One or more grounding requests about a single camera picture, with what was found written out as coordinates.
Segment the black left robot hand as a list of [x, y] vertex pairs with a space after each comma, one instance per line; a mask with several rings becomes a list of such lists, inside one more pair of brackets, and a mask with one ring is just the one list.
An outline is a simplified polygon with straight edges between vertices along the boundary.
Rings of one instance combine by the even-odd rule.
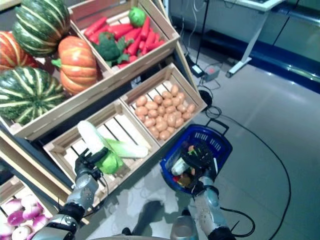
[[77, 177], [83, 174], [91, 174], [93, 169], [96, 167], [97, 163], [103, 160], [109, 150], [103, 147], [97, 153], [92, 153], [88, 148], [86, 148], [75, 161], [75, 173]]

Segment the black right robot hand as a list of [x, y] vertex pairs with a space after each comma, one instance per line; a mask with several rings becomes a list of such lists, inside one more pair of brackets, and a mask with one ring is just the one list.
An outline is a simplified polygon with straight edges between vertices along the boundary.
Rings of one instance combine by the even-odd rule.
[[183, 151], [180, 154], [184, 162], [194, 169], [194, 176], [209, 177], [215, 180], [218, 175], [218, 162], [209, 147], [202, 141], [193, 146], [191, 151]]

